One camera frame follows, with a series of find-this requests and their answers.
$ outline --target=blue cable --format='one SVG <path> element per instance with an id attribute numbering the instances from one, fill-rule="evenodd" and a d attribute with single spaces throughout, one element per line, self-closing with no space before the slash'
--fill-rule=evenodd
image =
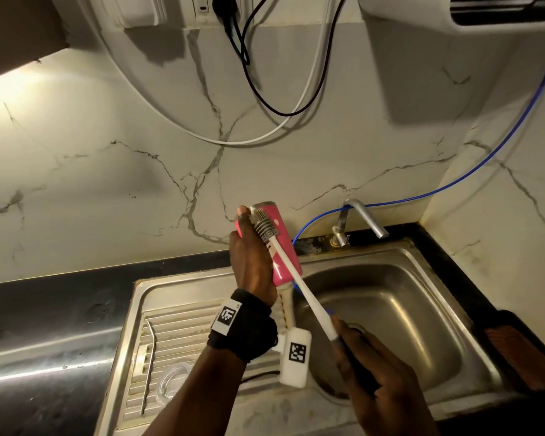
<path id="1" fill-rule="evenodd" d="M 533 108 L 535 107 L 535 104 L 537 103 L 538 99 L 541 97 L 541 95 L 543 94 L 543 90 L 545 90 L 545 75 L 543 75 L 543 79 L 541 80 L 541 83 L 539 84 L 539 87 L 537 87 L 537 90 L 535 91 L 535 93 L 533 94 L 533 96 L 531 97 L 529 103 L 527 104 L 527 107 L 525 108 L 525 110 L 523 111 L 523 114 L 521 115 L 521 117 L 517 120 L 517 122 L 515 123 L 515 125 L 513 126 L 513 128 L 511 129 L 511 131 L 509 131 L 509 133 L 504 137 L 504 139 L 501 141 L 501 143 L 491 152 L 489 153 L 489 155 L 483 159 L 480 164 L 478 164 L 477 166 L 475 166 L 472 170 L 470 170 L 469 172 L 467 172 L 466 174 L 462 175 L 461 177 L 459 177 L 458 179 L 450 182 L 449 184 L 447 185 L 444 185 L 443 187 L 440 187 L 440 188 L 437 188 L 436 190 L 433 190 L 433 191 L 430 191 L 430 192 L 427 192 L 425 194 L 420 194 L 419 196 L 414 196 L 414 197 L 408 197 L 407 199 L 400 199 L 400 200 L 392 200 L 391 202 L 381 202 L 381 203 L 369 203 L 368 205 L 365 205 L 367 207 L 372 207 L 372 206 L 386 206 L 386 205 L 396 205 L 398 203 L 405 203 L 405 202 L 411 202 L 412 200 L 418 200 L 418 199 L 423 199 L 425 197 L 430 197 L 430 196 L 433 196 L 435 194 L 438 194 L 439 192 L 441 191 L 444 191 L 444 190 L 447 190 L 448 188 L 450 187 L 453 187 L 454 185 L 456 185 L 457 183 L 459 182 L 462 182 L 464 179 L 466 179 L 468 176 L 474 174 L 476 171 L 480 170 L 480 168 L 482 168 L 482 166 L 484 166 L 484 164 L 486 164 L 488 161 L 490 161 L 494 155 L 496 153 L 499 152 L 499 150 L 507 143 L 509 142 L 509 140 L 513 137 L 513 135 L 517 132 L 517 130 L 519 129 L 519 127 L 521 127 L 521 124 L 523 124 L 523 122 L 525 121 L 525 119 L 527 119 L 527 116 L 529 116 L 529 113 L 531 112 L 531 110 L 533 110 Z M 299 233 L 295 236 L 295 239 L 293 240 L 293 245 L 297 242 L 297 240 L 299 239 L 299 237 L 301 236 L 301 234 L 303 234 L 303 232 L 315 221 L 319 220 L 320 218 L 322 217 L 325 217 L 327 216 L 328 214 L 332 214 L 332 213 L 336 213 L 338 211 L 341 211 L 341 208 L 336 208 L 336 209 L 332 209 L 330 211 L 325 211 L 324 213 L 322 214 L 319 214 L 317 217 L 309 220 L 307 222 L 307 224 L 299 231 Z"/>

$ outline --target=black countertop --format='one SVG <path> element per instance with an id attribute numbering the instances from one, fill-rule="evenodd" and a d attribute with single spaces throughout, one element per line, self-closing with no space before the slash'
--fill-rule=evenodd
<path id="1" fill-rule="evenodd" d="M 488 323 L 496 309 L 422 227 L 388 230 L 388 241 L 414 242 L 475 325 Z M 350 241 L 353 247 L 380 242 L 370 231 L 352 233 Z M 311 246 L 324 249 L 327 238 L 300 241 L 297 249 Z M 92 435 L 134 282 L 229 265 L 222 251 L 0 283 L 0 436 Z M 500 355 L 491 358 L 504 371 Z M 506 374 L 517 386 L 516 374 L 508 368 Z M 444 434 L 503 434 L 543 425 L 545 392 L 440 428 Z"/>

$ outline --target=faucet spout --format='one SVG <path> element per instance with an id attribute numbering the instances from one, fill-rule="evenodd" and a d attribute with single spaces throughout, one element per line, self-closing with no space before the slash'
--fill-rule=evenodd
<path id="1" fill-rule="evenodd" d="M 331 229 L 333 232 L 333 239 L 331 240 L 331 243 L 335 247 L 343 248 L 345 245 L 349 244 L 349 236 L 345 235 L 345 224 L 347 223 L 347 216 L 351 208 L 357 210 L 363 220 L 365 220 L 370 226 L 377 238 L 385 238 L 389 235 L 386 229 L 382 227 L 376 219 L 374 219 L 374 216 L 371 215 L 369 210 L 361 201 L 357 199 L 347 199 L 342 205 L 341 212 L 339 213 L 339 219 L 337 220 L 337 225 Z"/>

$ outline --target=marble wall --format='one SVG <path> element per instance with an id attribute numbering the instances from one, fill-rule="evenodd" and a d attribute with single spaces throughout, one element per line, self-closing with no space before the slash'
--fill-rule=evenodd
<path id="1" fill-rule="evenodd" d="M 427 192 L 517 41 L 379 20 L 339 24 L 311 112 L 269 143 L 234 148 L 162 117 L 76 12 L 61 9 L 71 49 L 0 77 L 0 281 L 223 249 L 239 204 L 275 200 L 295 234 L 349 196 L 382 202 Z M 294 107 L 318 30 L 254 34 L 254 76 L 276 106 Z M 190 130 L 239 140 L 278 121 L 255 101 L 220 29 L 105 38 L 132 83 Z M 377 217 L 417 221 L 427 205 L 386 207 Z"/>
<path id="2" fill-rule="evenodd" d="M 496 147 L 544 72 L 545 34 L 525 37 L 444 183 Z M 545 93 L 496 158 L 433 198 L 421 222 L 495 307 L 516 313 L 545 343 Z"/>

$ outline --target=pink bottle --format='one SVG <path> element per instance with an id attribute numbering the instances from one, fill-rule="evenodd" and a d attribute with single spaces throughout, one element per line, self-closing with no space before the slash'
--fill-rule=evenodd
<path id="1" fill-rule="evenodd" d="M 299 264 L 299 259 L 297 258 L 297 254 L 295 252 L 295 249 L 293 248 L 293 243 L 291 242 L 291 237 L 289 237 L 289 232 L 287 232 L 286 230 L 285 223 L 282 220 L 281 213 L 278 211 L 276 203 L 262 202 L 250 206 L 251 211 L 254 208 L 261 208 L 265 213 L 267 213 L 270 220 L 272 220 L 272 222 L 276 225 L 276 230 L 278 231 L 276 239 L 285 251 L 286 255 L 291 259 L 291 262 L 295 266 L 295 269 L 299 272 L 300 275 L 303 275 L 301 265 Z M 235 222 L 235 224 L 238 234 L 242 236 L 242 233 L 240 232 L 240 227 L 238 226 L 238 220 Z M 272 272 L 273 284 L 278 287 L 280 285 L 283 285 L 284 283 L 289 283 L 290 281 L 292 281 L 293 277 L 291 277 L 291 273 L 286 268 L 278 254 L 276 254 L 275 250 L 269 248 L 269 252 L 271 253 L 273 263 L 272 266 L 274 268 Z"/>

